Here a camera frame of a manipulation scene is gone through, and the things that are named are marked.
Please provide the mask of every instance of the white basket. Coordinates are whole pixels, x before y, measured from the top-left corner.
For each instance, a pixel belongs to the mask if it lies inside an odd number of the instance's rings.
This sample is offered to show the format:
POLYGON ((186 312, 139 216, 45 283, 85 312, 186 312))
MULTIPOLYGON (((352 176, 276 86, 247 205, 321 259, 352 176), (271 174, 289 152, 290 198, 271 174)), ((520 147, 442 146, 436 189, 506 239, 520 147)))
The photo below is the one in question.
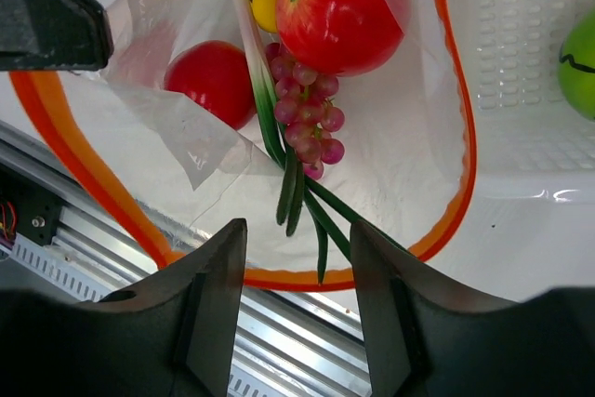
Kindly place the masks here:
POLYGON ((595 123, 558 85, 566 35, 595 0, 448 0, 473 103, 476 187, 430 264, 483 291, 526 299, 595 285, 595 123))
POLYGON ((450 0, 472 95, 478 193, 595 203, 595 125, 564 100, 562 41, 595 0, 450 0))

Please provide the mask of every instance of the tomato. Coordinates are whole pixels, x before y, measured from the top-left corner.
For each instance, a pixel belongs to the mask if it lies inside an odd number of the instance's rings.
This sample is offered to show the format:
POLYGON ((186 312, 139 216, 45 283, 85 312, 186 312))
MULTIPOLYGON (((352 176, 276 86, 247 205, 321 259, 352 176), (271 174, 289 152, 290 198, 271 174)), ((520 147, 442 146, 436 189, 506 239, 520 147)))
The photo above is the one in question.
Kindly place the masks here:
POLYGON ((239 130, 256 113, 245 54, 222 41, 207 41, 181 53, 167 68, 164 89, 183 93, 239 130))
MULTIPOLYGON (((408 20, 410 0, 396 0, 408 20)), ((277 0, 277 29, 300 62, 318 72, 354 75, 385 63, 403 30, 385 0, 277 0)))

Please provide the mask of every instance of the clear plastic bag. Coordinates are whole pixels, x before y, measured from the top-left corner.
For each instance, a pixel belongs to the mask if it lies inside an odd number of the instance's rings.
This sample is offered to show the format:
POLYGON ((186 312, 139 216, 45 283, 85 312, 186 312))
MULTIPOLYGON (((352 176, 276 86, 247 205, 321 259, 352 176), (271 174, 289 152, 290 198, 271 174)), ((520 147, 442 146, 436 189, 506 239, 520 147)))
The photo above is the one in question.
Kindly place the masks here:
MULTIPOLYGON (((173 248, 198 247, 230 219, 243 217, 248 284, 351 287, 350 264, 333 246, 324 284, 317 284, 318 248, 306 211, 291 238, 276 225, 283 172, 263 151, 257 120, 236 133, 186 97, 160 89, 167 64, 189 46, 210 39, 243 45, 233 1, 100 1, 110 5, 115 44, 108 67, 62 73, 60 80, 95 152, 153 221, 170 223, 173 248)), ((441 22, 445 2, 411 5, 411 18, 396 17, 406 33, 390 61, 341 79, 337 102, 348 123, 339 138, 347 153, 322 183, 426 259, 448 242, 466 212, 475 148, 464 83, 463 95, 457 91, 462 72, 452 31, 447 25, 444 34, 441 22)), ((61 159, 67 167, 73 163, 61 159)), ((349 222, 328 212, 349 234, 349 222)))

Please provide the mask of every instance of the grape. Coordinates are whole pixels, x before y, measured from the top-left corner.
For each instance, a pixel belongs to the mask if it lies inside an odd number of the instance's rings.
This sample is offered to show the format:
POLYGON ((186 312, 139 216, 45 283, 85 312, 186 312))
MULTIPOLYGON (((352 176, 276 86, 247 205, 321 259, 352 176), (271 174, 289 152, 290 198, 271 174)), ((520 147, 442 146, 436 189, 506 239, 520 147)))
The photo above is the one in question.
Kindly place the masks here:
POLYGON ((279 123, 289 125, 298 116, 298 101, 295 98, 283 97, 275 104, 274 115, 279 123))
POLYGON ((328 130, 321 129, 318 126, 314 128, 313 135, 316 139, 331 139, 333 137, 328 130))
POLYGON ((337 132, 345 124, 345 114, 338 107, 331 106, 326 109, 320 124, 324 130, 337 132))
POLYGON ((316 100, 309 99, 299 106, 297 119, 307 125, 317 125, 323 119, 324 107, 316 100))
POLYGON ((311 165, 304 165, 304 174, 306 174, 312 180, 320 180, 324 174, 323 162, 318 160, 316 163, 311 165))
POLYGON ((298 82, 294 78, 286 77, 280 79, 275 85, 275 93, 278 98, 298 98, 301 93, 298 82))
POLYGON ((297 158, 303 163, 316 163, 320 160, 322 147, 320 141, 314 137, 300 139, 294 148, 297 158))
POLYGON ((279 52, 281 51, 281 44, 278 42, 273 42, 268 44, 265 48, 265 55, 267 56, 267 62, 271 65, 272 60, 279 56, 279 52))
POLYGON ((278 56, 271 61, 271 74, 272 77, 279 81, 283 78, 289 78, 292 76, 294 71, 294 62, 283 56, 278 56))
POLYGON ((304 123, 294 123, 289 125, 285 130, 285 140, 292 148, 296 147, 296 144, 312 135, 312 127, 304 123))
POLYGON ((296 58, 294 58, 294 55, 289 53, 289 50, 284 45, 281 45, 281 48, 279 49, 279 55, 283 56, 284 58, 286 58, 288 60, 291 60, 292 62, 296 61, 296 58))
POLYGON ((312 89, 325 98, 332 97, 338 92, 338 79, 330 74, 319 74, 312 89))
POLYGON ((301 62, 296 62, 296 65, 294 65, 293 75, 297 83, 302 86, 311 86, 318 77, 316 71, 301 62))
POLYGON ((323 139, 321 141, 321 159, 327 165, 335 165, 343 159, 345 146, 338 139, 323 139))
POLYGON ((322 104, 326 101, 326 96, 310 87, 309 98, 322 104))

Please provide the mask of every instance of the orange plastic edge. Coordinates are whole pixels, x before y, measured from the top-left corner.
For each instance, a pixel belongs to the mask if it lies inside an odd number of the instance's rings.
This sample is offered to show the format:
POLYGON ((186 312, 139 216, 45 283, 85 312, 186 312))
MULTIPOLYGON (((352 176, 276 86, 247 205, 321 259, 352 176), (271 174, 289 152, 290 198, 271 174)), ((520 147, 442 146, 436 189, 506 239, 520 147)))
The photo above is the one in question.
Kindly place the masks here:
MULTIPOLYGON (((427 260, 438 253, 451 239, 469 207, 477 165, 476 138, 469 91, 448 15, 446 0, 436 0, 443 21, 446 45, 453 56, 456 76, 463 99, 462 115, 466 123, 464 139, 467 150, 463 160, 461 187, 441 220, 411 251, 427 260)), ((11 80, 25 111, 33 124, 64 165, 81 185, 139 242, 160 268, 175 260, 165 237, 142 213, 117 177, 103 163, 86 141, 73 120, 56 73, 12 73, 11 80)), ((315 271, 266 271, 249 269, 245 284, 271 290, 295 292, 328 292, 353 288, 351 269, 328 271, 324 284, 317 284, 315 271)))

